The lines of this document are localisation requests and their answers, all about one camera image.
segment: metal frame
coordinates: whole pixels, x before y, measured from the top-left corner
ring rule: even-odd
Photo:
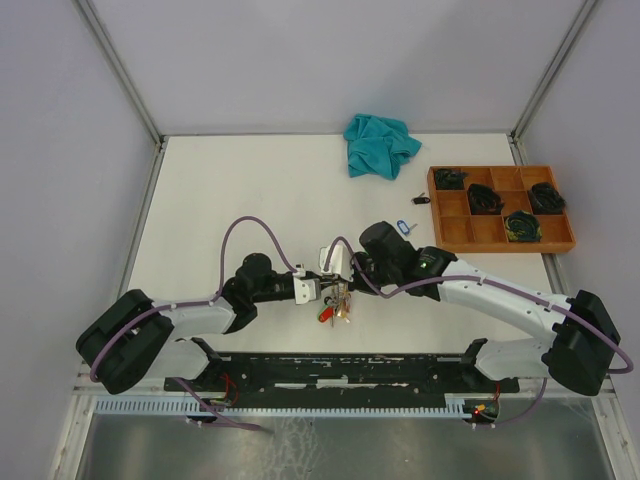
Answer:
[[[156,143],[156,153],[153,160],[153,166],[150,171],[148,183],[145,190],[144,199],[140,207],[139,217],[136,224],[135,232],[131,242],[131,248],[127,257],[126,266],[124,269],[123,277],[119,285],[118,294],[122,294],[127,289],[128,282],[131,278],[133,265],[135,263],[135,257],[138,252],[142,233],[144,230],[144,224],[147,219],[151,200],[155,190],[155,186],[158,181],[164,152],[167,147],[166,139],[158,130],[156,123],[154,122],[151,114],[147,110],[141,95],[137,91],[131,76],[128,74],[124,63],[117,54],[113,42],[106,30],[104,23],[100,20],[97,10],[93,5],[92,0],[72,0],[76,6],[82,20],[91,32],[96,44],[103,53],[107,60],[114,76],[120,83],[125,95],[131,102],[134,110],[140,117],[141,121],[145,125],[150,137]],[[558,77],[563,65],[569,58],[573,48],[579,40],[581,34],[586,28],[586,25],[593,17],[597,10],[601,0],[585,0],[577,12],[574,20],[568,28],[566,35],[564,36],[560,46],[554,53],[553,58],[549,62],[545,72],[541,76],[534,93],[530,97],[526,104],[521,116],[519,117],[516,125],[514,126],[510,135],[508,135],[509,145],[513,154],[514,162],[516,165],[528,164],[526,158],[526,152],[522,145],[521,139],[527,128],[530,126],[536,112],[539,110],[541,104],[546,98],[547,93],[552,87],[555,79]],[[448,132],[448,133],[465,133],[465,132]],[[566,293],[568,292],[567,282],[562,274],[561,266],[558,262],[558,258],[555,255],[542,255],[547,275],[551,284],[552,291],[554,293]],[[538,391],[538,382],[536,381],[521,381],[521,392],[519,394],[506,395],[505,397],[518,397],[518,398],[530,398],[535,396]],[[92,416],[95,412],[96,404],[102,401],[100,405],[103,407],[109,404],[110,400],[101,398],[106,394],[106,391],[101,385],[92,384],[88,380],[88,366],[83,365],[74,388],[74,394],[72,396],[71,405],[65,420],[63,431],[61,432],[60,442],[56,449],[54,463],[49,475],[51,480],[61,479],[73,479],[76,478],[78,468],[80,466],[80,460],[82,458],[82,451],[84,449],[87,434],[89,432],[89,426]],[[565,389],[555,384],[555,382],[549,382],[547,388],[547,396],[552,398],[566,398],[574,395],[572,392],[567,392]],[[181,402],[181,405],[186,401],[185,394],[176,392],[165,392],[162,384],[144,383],[137,385],[134,389],[123,394],[119,400],[119,412],[128,406],[138,405],[136,408],[140,408],[139,404],[134,404],[135,398],[142,398],[143,395],[146,401],[150,402],[148,408],[153,413],[153,409],[157,408],[160,404],[175,404],[177,401]],[[449,402],[455,404],[457,400],[462,397],[461,395],[447,395],[446,398]],[[466,395],[465,398],[474,398],[473,395]],[[618,403],[618,399],[615,395],[613,385],[610,379],[606,379],[603,384],[603,390],[601,394],[593,399],[593,406],[597,415],[598,424],[602,432],[603,440],[609,456],[613,471],[616,478],[620,479],[640,479],[640,463],[638,461],[638,455],[631,441],[631,435],[624,421],[622,410]]]

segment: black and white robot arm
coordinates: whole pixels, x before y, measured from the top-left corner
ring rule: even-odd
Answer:
[[[581,291],[571,299],[526,289],[488,275],[444,250],[416,250],[386,222],[365,230],[360,243],[364,252],[353,256],[341,246],[322,249],[320,274],[301,266],[295,273],[278,274],[267,256],[251,254],[215,301],[171,304],[132,290],[81,335],[76,349],[89,365],[102,355],[97,377],[110,393],[121,393],[142,378],[194,379],[212,358],[202,345],[188,339],[244,328],[257,316],[256,303],[307,303],[319,299],[322,289],[337,281],[347,281],[351,290],[369,294],[397,285],[398,291],[463,305],[531,336],[509,342],[474,341],[464,357],[487,378],[553,377],[578,393],[598,393],[614,355],[599,336],[613,346],[620,337],[597,296]],[[135,330],[105,347],[144,312],[149,315]],[[563,312],[586,320],[599,336]]]

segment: gray floor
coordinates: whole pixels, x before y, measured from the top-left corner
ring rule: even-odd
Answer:
[[[525,401],[503,401],[508,417]],[[96,415],[79,478],[613,479],[588,399],[545,400],[522,423],[247,418],[268,432],[198,429],[179,418]]]

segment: towel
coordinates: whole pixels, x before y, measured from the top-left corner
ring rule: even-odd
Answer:
[[[377,173],[395,180],[400,167],[409,163],[422,143],[409,136],[404,122],[374,115],[356,115],[344,132],[349,142],[347,158],[350,177]]]

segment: white table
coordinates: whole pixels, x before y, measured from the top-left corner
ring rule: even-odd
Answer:
[[[276,233],[292,263],[317,271],[318,250],[344,235],[354,248],[360,233],[386,220],[418,226],[414,246],[435,245],[428,205],[410,199],[426,191],[430,165],[511,165],[505,135],[414,135],[418,155],[395,181],[349,178],[346,142],[339,135],[172,137],[135,261],[130,288],[152,298],[180,300],[212,294],[219,252],[229,224],[256,215]],[[269,255],[285,271],[260,226],[240,224],[231,236],[226,276],[249,253]],[[538,254],[461,255],[522,285],[549,291]],[[319,302],[258,305],[244,330],[205,337],[217,350],[256,352],[462,352],[475,338],[523,338],[520,331],[480,313],[426,298],[391,300],[355,294],[351,323],[320,324]]]

